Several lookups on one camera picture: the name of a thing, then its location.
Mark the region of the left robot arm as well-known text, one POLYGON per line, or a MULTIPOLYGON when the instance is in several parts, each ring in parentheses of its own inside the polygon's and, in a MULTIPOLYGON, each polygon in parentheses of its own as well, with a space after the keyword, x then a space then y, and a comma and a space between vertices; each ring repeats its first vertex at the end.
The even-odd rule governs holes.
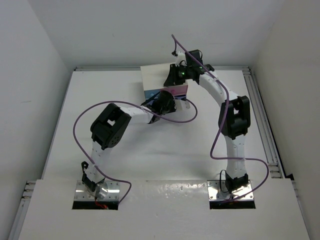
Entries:
POLYGON ((174 97, 160 91, 140 107, 120 107, 109 103, 90 127, 93 150, 91 159, 102 169, 103 156, 110 153, 123 137, 130 124, 153 124, 168 113, 176 111, 174 97))

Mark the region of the light blue drawer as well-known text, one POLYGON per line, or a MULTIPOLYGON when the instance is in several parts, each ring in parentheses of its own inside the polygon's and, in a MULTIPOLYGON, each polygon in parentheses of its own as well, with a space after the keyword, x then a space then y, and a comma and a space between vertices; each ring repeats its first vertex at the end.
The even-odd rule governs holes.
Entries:
POLYGON ((151 89, 151 90, 145 90, 144 91, 144 97, 146 100, 148 100, 149 98, 157 95, 160 92, 159 89, 151 89))

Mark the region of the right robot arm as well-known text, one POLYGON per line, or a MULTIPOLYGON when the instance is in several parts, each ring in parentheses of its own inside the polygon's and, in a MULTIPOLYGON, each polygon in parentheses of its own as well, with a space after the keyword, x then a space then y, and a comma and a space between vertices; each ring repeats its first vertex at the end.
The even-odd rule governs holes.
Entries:
POLYGON ((203 64, 199 50, 173 51, 175 63, 170 65, 165 87, 193 80, 204 88, 220 106, 219 133, 224 136, 227 148, 225 192, 232 193, 246 186, 249 180, 245 167, 244 143, 251 125, 250 100, 230 90, 215 76, 214 68, 203 64))

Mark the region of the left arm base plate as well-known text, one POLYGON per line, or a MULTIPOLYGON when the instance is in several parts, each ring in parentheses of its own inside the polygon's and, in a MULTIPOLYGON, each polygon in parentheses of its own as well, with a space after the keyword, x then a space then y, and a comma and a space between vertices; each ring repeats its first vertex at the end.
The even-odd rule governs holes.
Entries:
POLYGON ((74 200, 84 202, 94 201, 95 199, 100 202, 118 202, 120 200, 120 184, 116 181, 107 180, 98 184, 95 191, 91 191, 82 181, 78 181, 74 192, 74 200))

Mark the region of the pink drawer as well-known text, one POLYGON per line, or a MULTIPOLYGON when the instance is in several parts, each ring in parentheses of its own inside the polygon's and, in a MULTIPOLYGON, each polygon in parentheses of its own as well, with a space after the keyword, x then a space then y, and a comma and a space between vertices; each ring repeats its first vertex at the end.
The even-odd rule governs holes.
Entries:
POLYGON ((168 86, 162 90, 169 92, 172 96, 185 96, 188 92, 188 85, 168 86))

